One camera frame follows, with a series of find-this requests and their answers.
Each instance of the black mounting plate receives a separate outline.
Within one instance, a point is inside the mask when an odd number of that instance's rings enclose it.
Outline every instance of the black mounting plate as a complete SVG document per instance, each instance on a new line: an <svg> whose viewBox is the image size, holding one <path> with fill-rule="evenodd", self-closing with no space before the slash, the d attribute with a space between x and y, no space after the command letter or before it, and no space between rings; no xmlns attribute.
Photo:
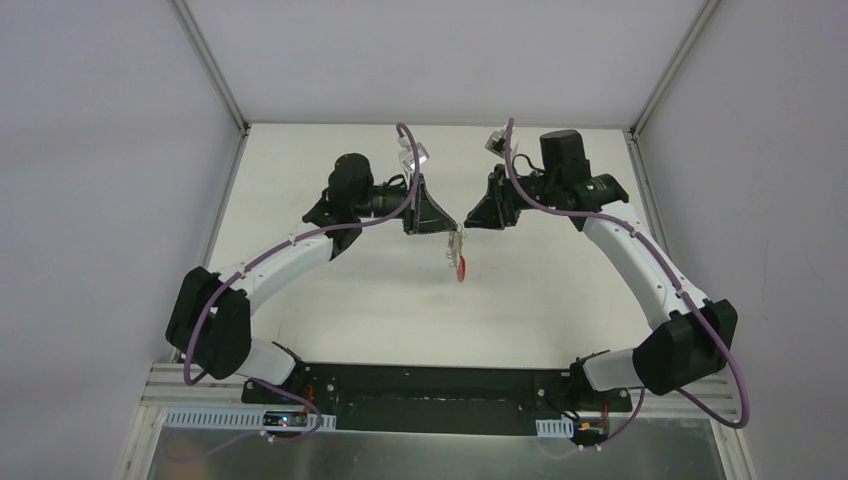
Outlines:
<svg viewBox="0 0 848 480"><path fill-rule="evenodd" d="M536 420L560 418L562 410L629 412L622 390L593 393L567 405L568 370L492 369L298 364L282 385L336 416L339 430L535 436ZM253 382L242 402L292 405Z"/></svg>

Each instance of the electrical connector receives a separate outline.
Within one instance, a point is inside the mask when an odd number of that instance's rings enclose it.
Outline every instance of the electrical connector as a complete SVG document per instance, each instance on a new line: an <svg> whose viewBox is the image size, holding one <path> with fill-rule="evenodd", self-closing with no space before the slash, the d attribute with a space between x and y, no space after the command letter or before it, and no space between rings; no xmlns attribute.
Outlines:
<svg viewBox="0 0 848 480"><path fill-rule="evenodd" d="M510 152L513 156L515 156L515 154L518 153L518 140L515 139L514 128L512 129L512 133L513 139ZM489 135L489 139L486 140L485 148L495 155L504 158L504 151L506 150L506 125L504 125L500 130L495 130L491 135Z"/></svg>
<svg viewBox="0 0 848 480"><path fill-rule="evenodd" d="M412 145L406 137L398 138L398 144L401 146L401 151L398 152L398 161L407 178L409 178L415 172L415 156L412 154ZM416 142L415 146L418 148L418 163L424 165L430 155L421 142Z"/></svg>

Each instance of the red object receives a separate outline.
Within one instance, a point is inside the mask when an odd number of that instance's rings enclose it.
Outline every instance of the red object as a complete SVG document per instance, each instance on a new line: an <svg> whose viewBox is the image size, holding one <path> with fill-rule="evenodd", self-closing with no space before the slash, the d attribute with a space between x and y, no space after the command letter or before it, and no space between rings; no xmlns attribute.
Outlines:
<svg viewBox="0 0 848 480"><path fill-rule="evenodd" d="M465 257L462 255L459 256L459 268L456 269L456 279L460 282L465 280Z"/></svg>

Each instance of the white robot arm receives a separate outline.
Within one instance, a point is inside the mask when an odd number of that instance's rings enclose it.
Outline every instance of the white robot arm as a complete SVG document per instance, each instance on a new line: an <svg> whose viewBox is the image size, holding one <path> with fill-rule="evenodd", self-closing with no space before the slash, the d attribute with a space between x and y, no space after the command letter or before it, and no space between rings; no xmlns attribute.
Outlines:
<svg viewBox="0 0 848 480"><path fill-rule="evenodd" d="M490 138L486 148L502 154L505 142L497 141L502 137L503 131L496 132L495 140ZM662 395L724 368L724 357L680 293L689 294L728 348L736 327L736 311L730 303L711 302L662 250L655 248L669 271L660 267L643 243L648 241L656 247L628 203L627 193L612 176L591 175L579 133L551 132L542 135L540 142L544 168L534 167L530 175L517 176L518 185L526 198L535 198L546 208L594 212L616 217L632 227L631 231L608 219L588 215L571 219L624 278L653 331L635 348L578 359L571 365L571 375L594 391L644 386ZM498 164L489 174L486 195L468 214L465 227L512 227L522 210L534 208L507 178L505 165Z"/></svg>
<svg viewBox="0 0 848 480"><path fill-rule="evenodd" d="M328 184L318 203L303 216L303 223L268 249L218 273L198 267L184 278L165 337L180 351L192 351L191 360L212 377L222 379L237 374L273 385L283 383L298 359L278 344L252 338L253 314L291 281L341 255L362 232L358 227L360 218L389 216L411 194L403 174L374 185L368 159L359 154L340 157ZM410 235L458 229L427 192L423 175L419 176L413 200L398 218L404 232ZM319 229L323 233L295 242L303 234ZM270 254L287 240L291 246ZM231 279L227 280L231 282L228 288L224 288L226 283L221 279ZM208 320L190 348L199 317L219 291L220 296L206 316Z"/></svg>

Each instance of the gray wall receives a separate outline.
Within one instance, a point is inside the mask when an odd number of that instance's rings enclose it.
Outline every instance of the gray wall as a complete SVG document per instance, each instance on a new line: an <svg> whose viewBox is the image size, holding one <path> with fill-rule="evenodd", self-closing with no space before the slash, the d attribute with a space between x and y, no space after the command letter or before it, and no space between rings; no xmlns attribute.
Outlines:
<svg viewBox="0 0 848 480"><path fill-rule="evenodd" d="M761 478L848 467L848 3L728 0L642 153L671 250L740 313Z"/></svg>
<svg viewBox="0 0 848 480"><path fill-rule="evenodd" d="M636 119L702 1L189 3L251 122L600 128Z"/></svg>
<svg viewBox="0 0 848 480"><path fill-rule="evenodd" d="M168 3L0 6L0 478L111 478L237 134Z"/></svg>

